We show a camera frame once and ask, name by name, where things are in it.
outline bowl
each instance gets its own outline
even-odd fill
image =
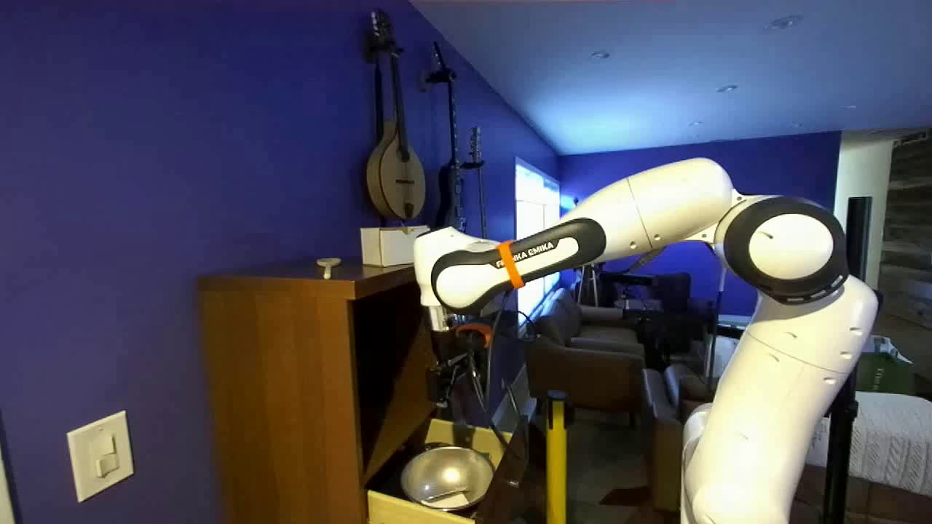
[[[408,459],[401,488],[410,500],[458,513],[478,503],[496,477],[491,464],[462,445],[436,445]]]

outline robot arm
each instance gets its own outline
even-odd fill
[[[436,231],[414,245],[432,328],[499,289],[586,261],[707,242],[758,312],[684,442],[684,520],[787,520],[815,423],[871,334],[877,299],[845,270],[842,226],[815,205],[736,196],[710,161],[624,177],[515,242]]]

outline wooden furniture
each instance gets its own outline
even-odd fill
[[[879,328],[915,362],[915,386],[932,395],[932,132],[898,141],[886,197]]]
[[[199,283],[228,524],[368,520],[368,477],[432,413],[410,267]]]

